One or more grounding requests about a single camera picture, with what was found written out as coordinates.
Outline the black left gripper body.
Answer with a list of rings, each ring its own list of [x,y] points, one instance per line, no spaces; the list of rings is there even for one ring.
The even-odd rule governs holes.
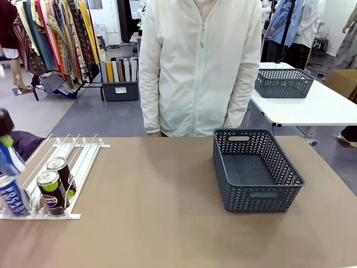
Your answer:
[[[9,136],[14,129],[15,125],[9,115],[8,110],[1,108],[0,110],[0,136]]]

